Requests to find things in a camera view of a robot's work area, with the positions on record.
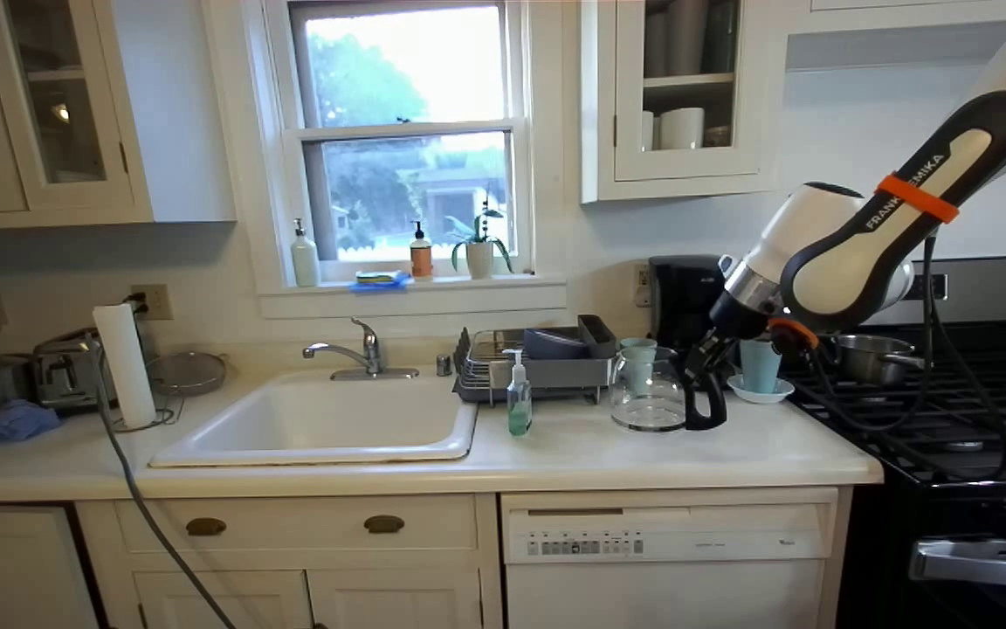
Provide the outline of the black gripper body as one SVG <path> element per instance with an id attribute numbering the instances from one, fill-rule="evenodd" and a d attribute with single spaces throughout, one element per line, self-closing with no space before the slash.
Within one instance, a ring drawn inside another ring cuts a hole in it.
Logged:
<path id="1" fill-rule="evenodd" d="M 684 356 L 684 372 L 709 373 L 725 356 L 729 345 L 760 336 L 764 325 L 770 318 L 760 310 L 752 310 L 745 304 L 716 304 L 709 310 L 707 336 Z"/>

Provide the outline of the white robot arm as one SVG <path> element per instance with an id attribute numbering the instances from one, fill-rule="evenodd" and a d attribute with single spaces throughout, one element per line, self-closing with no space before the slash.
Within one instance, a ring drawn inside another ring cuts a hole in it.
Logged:
<path id="1" fill-rule="evenodd" d="M 709 331 L 684 372 L 707 378 L 721 356 L 785 308 L 809 329 L 870 318 L 906 255 L 1006 174 L 1006 43 L 969 97 L 870 196 L 808 181 L 725 275 Z"/>

